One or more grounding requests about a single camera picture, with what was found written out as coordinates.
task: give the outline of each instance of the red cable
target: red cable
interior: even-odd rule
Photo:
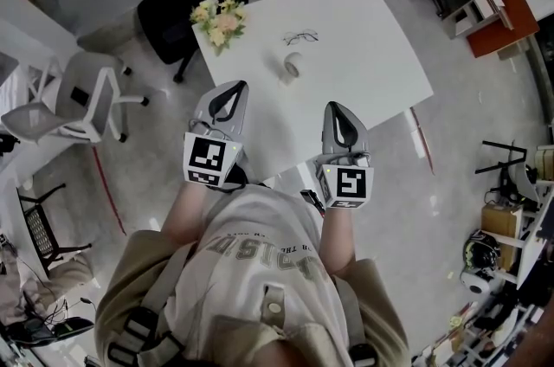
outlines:
[[[127,233],[125,232],[125,229],[123,228],[123,222],[121,221],[121,218],[119,217],[118,210],[115,207],[115,203],[113,202],[112,194],[110,193],[110,190],[107,188],[106,177],[104,176],[104,171],[102,170],[102,165],[100,165],[100,159],[98,158],[98,152],[96,151],[96,147],[94,145],[93,145],[93,153],[94,153],[94,161],[96,161],[96,167],[98,168],[100,178],[102,179],[102,185],[104,185],[104,190],[106,191],[107,198],[110,201],[110,205],[112,206],[113,213],[115,214],[115,217],[118,218],[119,228],[123,232],[123,235],[127,236]]]

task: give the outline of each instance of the cardboard box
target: cardboard box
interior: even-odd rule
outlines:
[[[487,204],[481,210],[481,229],[497,235],[519,238],[522,219],[523,207],[501,207]],[[516,251],[517,249],[512,246],[500,244],[499,267],[506,271],[510,270]]]

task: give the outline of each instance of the helmet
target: helmet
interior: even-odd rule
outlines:
[[[464,244],[464,262],[467,268],[496,268],[500,246],[481,230],[475,230]]]

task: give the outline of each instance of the eyeglasses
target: eyeglasses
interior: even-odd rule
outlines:
[[[308,42],[316,42],[319,41],[319,35],[313,30],[306,29],[302,30],[301,33],[293,33],[289,31],[285,33],[285,36],[283,36],[283,41],[287,46],[298,44],[300,39],[304,39]]]

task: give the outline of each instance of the shoulder strap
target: shoulder strap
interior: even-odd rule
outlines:
[[[192,256],[196,244],[181,247],[169,259],[162,273],[140,303],[140,307],[132,310],[124,325],[123,332],[115,342],[108,346],[109,364],[132,367],[137,363],[137,355],[145,348],[146,343],[153,338],[158,326],[158,316],[162,312],[167,299],[175,292],[175,286],[183,272],[184,265]]]
[[[336,276],[333,276],[333,279],[345,312],[346,328],[350,341],[348,353],[354,367],[377,365],[377,353],[373,347],[367,344],[365,339],[364,322],[362,321],[362,313],[354,289],[345,280],[341,280]]]

